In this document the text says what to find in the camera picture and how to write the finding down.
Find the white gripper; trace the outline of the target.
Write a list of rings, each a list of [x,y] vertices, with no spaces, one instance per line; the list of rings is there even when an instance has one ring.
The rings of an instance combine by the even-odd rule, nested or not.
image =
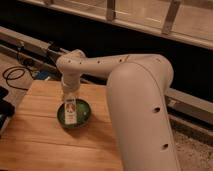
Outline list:
[[[67,97],[69,95],[76,95],[78,93],[78,90],[80,88],[80,80],[79,79],[74,79],[74,80],[61,80],[61,85],[62,85],[62,101],[63,104],[66,104],[67,102]],[[76,97],[76,106],[80,103],[79,98]]]

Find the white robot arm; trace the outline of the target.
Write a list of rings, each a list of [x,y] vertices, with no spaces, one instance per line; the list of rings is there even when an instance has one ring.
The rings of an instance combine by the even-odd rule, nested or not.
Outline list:
[[[80,76],[107,79],[106,97],[124,171],[181,171],[167,114],[165,92],[173,68],[159,54],[88,58],[80,50],[59,57],[65,94],[80,88]]]

